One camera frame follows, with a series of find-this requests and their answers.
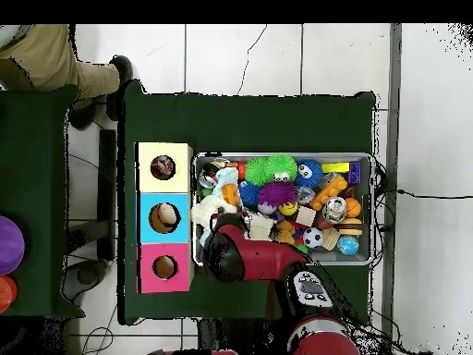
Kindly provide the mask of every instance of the yellow toy block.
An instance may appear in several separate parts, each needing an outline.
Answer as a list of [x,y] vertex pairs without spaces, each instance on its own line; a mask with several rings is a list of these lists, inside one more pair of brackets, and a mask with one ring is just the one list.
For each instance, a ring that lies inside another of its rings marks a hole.
[[348,162],[341,164],[321,164],[321,171],[323,173],[348,173],[350,171],[350,164]]
[[310,207],[315,211],[320,211],[323,205],[326,204],[331,197],[338,195],[338,193],[340,193],[341,190],[344,190],[347,186],[348,183],[346,180],[342,176],[338,175],[329,183],[329,185],[315,195],[314,200],[310,202]]
[[189,193],[191,159],[185,143],[138,142],[139,191]]

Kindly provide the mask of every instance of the khaki pants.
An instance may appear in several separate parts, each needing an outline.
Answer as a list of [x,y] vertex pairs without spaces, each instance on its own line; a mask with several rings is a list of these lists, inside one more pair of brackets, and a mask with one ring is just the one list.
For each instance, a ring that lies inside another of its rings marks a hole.
[[120,78],[113,65],[76,60],[67,25],[31,25],[19,40],[0,48],[0,82],[8,90],[50,92],[79,86],[76,109],[91,98],[116,92]]

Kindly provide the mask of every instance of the red plate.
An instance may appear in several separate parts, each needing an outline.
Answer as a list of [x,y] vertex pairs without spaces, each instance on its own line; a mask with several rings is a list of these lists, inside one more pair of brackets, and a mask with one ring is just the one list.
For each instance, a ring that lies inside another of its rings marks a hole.
[[17,285],[13,279],[6,275],[0,275],[0,313],[6,311],[8,306],[17,297]]

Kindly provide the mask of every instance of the purple plate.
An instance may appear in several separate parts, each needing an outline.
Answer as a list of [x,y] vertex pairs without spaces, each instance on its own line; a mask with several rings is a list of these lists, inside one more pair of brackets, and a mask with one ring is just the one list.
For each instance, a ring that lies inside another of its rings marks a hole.
[[14,222],[0,216],[0,275],[14,271],[25,252],[25,240]]

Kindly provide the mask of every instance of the soccer ball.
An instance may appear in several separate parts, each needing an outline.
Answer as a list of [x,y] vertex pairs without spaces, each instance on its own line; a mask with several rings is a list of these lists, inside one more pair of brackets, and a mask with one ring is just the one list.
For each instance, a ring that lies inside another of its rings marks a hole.
[[306,231],[304,231],[302,238],[304,239],[304,243],[308,246],[308,248],[317,248],[323,243],[323,234],[315,227],[308,228]]

